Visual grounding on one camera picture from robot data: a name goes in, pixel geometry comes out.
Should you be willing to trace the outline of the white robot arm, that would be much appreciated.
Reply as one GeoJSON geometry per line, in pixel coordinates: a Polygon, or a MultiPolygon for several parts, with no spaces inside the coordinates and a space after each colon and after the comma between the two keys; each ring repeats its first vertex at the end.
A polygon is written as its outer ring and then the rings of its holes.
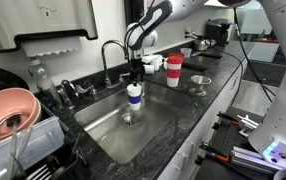
{"type": "Polygon", "coordinates": [[[151,5],[147,13],[135,23],[128,26],[125,46],[132,52],[130,59],[130,80],[134,85],[143,82],[144,67],[142,56],[138,55],[144,48],[153,47],[158,41],[155,29],[162,23],[177,21],[188,17],[203,6],[208,0],[158,0],[151,5]]]}

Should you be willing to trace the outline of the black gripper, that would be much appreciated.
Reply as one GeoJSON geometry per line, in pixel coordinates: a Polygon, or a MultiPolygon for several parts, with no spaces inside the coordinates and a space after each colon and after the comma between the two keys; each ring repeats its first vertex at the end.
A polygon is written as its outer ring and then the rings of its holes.
{"type": "Polygon", "coordinates": [[[132,80],[132,84],[137,86],[138,82],[142,82],[144,80],[143,76],[145,73],[144,65],[142,59],[132,59],[131,63],[131,71],[130,71],[130,79],[132,80]]]}

